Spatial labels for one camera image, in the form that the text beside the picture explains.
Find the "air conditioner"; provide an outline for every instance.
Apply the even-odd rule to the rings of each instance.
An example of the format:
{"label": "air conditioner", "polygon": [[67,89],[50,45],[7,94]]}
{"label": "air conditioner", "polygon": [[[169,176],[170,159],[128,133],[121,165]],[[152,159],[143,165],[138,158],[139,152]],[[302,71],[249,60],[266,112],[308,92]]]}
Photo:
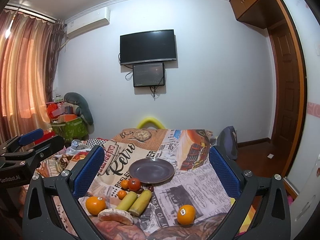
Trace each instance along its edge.
{"label": "air conditioner", "polygon": [[67,37],[72,39],[83,33],[97,29],[102,26],[110,24],[110,10],[108,7],[103,7],[98,10],[92,11],[78,19],[68,23]]}

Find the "blue gripper pad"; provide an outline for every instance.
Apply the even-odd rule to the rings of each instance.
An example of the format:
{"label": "blue gripper pad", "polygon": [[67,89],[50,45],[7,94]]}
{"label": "blue gripper pad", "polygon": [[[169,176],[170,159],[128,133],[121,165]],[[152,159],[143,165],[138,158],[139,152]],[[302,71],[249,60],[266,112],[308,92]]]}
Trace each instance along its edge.
{"label": "blue gripper pad", "polygon": [[19,145],[26,146],[26,145],[34,142],[35,140],[42,138],[42,136],[43,136],[42,129],[34,130],[32,132],[29,132],[27,134],[22,135],[19,139]]}
{"label": "blue gripper pad", "polygon": [[239,180],[215,147],[210,148],[209,161],[228,196],[238,198],[241,194]]}
{"label": "blue gripper pad", "polygon": [[103,164],[103,148],[101,146],[93,147],[89,154],[86,156],[86,158],[84,158],[81,161],[86,162],[83,164],[83,167],[81,168],[81,171],[79,172],[78,176],[74,179],[73,195],[76,199],[83,197],[87,193],[91,183],[93,182],[94,177],[97,175],[100,169],[100,166]]}

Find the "orange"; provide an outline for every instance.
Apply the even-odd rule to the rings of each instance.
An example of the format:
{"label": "orange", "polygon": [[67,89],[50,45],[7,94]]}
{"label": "orange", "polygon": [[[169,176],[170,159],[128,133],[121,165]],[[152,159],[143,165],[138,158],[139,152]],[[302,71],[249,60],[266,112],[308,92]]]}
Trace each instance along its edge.
{"label": "orange", "polygon": [[124,179],[121,181],[121,188],[128,189],[128,180]]}
{"label": "orange", "polygon": [[89,197],[85,202],[85,207],[92,215],[98,215],[102,210],[107,208],[106,201],[102,197]]}
{"label": "orange", "polygon": [[196,209],[191,205],[183,205],[177,213],[177,221],[182,225],[193,223],[196,216]]}
{"label": "orange", "polygon": [[118,198],[123,199],[127,195],[127,192],[124,190],[119,190],[117,195],[118,195]]}

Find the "screw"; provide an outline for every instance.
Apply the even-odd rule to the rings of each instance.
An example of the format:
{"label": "screw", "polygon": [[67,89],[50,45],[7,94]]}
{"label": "screw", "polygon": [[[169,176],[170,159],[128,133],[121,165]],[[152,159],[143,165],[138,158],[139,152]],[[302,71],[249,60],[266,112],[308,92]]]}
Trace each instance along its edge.
{"label": "screw", "polygon": [[62,176],[62,177],[66,177],[66,176],[69,175],[69,173],[70,173],[70,171],[64,170],[64,171],[61,172],[61,176]]}
{"label": "screw", "polygon": [[276,180],[281,180],[281,176],[280,176],[279,174],[276,174],[276,175],[275,175],[275,179],[276,179]]}
{"label": "screw", "polygon": [[245,170],[243,173],[244,173],[245,176],[247,176],[247,177],[251,177],[251,176],[252,176],[252,171]]}
{"label": "screw", "polygon": [[33,180],[36,180],[36,179],[38,179],[38,178],[39,178],[39,174],[38,174],[38,173],[36,173],[35,175],[32,176],[32,179],[33,179]]}

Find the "gray oval plate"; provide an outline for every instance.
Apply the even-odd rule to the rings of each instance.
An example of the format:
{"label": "gray oval plate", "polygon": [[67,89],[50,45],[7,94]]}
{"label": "gray oval plate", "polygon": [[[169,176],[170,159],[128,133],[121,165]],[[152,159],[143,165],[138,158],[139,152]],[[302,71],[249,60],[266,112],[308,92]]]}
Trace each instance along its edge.
{"label": "gray oval plate", "polygon": [[129,174],[142,183],[160,183],[174,175],[174,168],[171,163],[163,159],[144,158],[130,165]]}

